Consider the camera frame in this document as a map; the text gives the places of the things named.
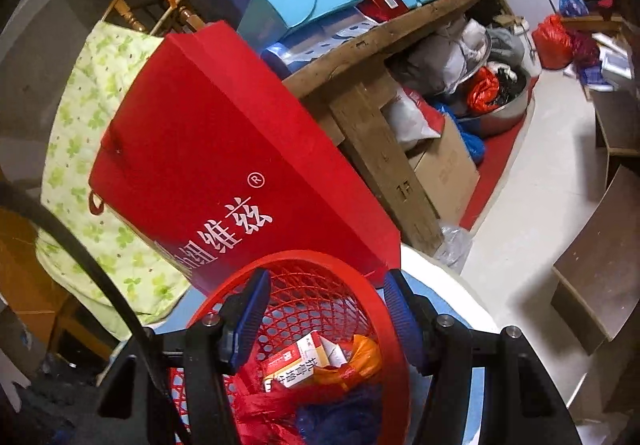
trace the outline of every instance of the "red mat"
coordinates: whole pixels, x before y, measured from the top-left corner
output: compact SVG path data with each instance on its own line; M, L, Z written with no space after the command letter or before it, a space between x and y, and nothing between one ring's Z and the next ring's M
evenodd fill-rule
M535 85L537 81L537 78L533 80L531 90L533 90L533 85ZM511 149L513 149L513 144L526 118L527 115L525 114L522 120L507 132L484 140L484 160L482 160L480 167L478 167L480 179L478 180L478 185L476 185L476 190L469 200L465 214L462 216L462 219L460 219L460 226L462 228L471 230L471 227L480 217L482 210L484 210L491 194L494 192L495 186L498 184L504 172L504 168L507 167Z

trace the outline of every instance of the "light green fabric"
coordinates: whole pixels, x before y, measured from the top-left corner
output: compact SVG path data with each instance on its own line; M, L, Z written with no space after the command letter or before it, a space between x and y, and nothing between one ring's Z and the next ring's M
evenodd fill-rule
M143 324L166 317L189 284L107 207L100 216L91 214L88 178L102 134L161 41L105 22L95 26L66 83L42 178L42 203L102 265ZM116 338L129 336L94 282L46 232L38 233L36 255Z

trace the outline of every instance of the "orange plastic bag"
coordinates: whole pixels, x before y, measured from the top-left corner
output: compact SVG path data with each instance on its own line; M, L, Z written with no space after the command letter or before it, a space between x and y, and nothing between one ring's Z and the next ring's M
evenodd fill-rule
M545 70L561 70L574 59L571 37L559 15L549 15L531 34Z
M349 362L339 368L314 367L313 379L320 385L339 383L345 391L375 375L382 367L380 348L370 338L353 335Z
M498 104L492 104L500 89L497 76L483 66L474 75L472 84L466 96L466 105L471 112L484 114L498 108Z

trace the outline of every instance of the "black cable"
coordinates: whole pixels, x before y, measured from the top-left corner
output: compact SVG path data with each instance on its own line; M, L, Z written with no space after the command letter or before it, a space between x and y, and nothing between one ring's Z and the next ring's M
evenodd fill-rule
M174 405L171 393L165 384L162 368L159 365L159 360L152 348L149 337L136 317L136 314L131 309L131 306L129 306L129 303L127 303L122 293L120 293L120 290L113 284L102 267L82 243L78 241L76 236L72 234L56 216L43 205L34 201L25 192L22 192L6 181L0 181L0 207L28 219L53 237L63 250L84 269L86 274L95 282L102 293L104 293L105 297L108 298L114 310L122 317L131 331L133 338L139 344L143 362L145 363L153 385L155 385L156 389L174 408L176 434L184 445L190 445L191 438L189 432L184 426L180 414Z

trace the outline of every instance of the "red plastic basket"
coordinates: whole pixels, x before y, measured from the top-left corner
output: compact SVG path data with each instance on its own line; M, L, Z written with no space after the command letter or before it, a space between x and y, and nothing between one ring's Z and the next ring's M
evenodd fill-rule
M255 268L271 274L271 297L258 329L258 359L289 346L312 330L334 342L351 340L354 334L378 342L382 353L379 373L383 393L379 445L401 445L409 423L408 369L386 306L372 285L344 262L308 250L274 253L233 274L198 311L189 325L208 313L217 313L223 301L240 291ZM182 370L173 369L172 395L188 425L188 408ZM226 393L233 399L233 377L225 378Z

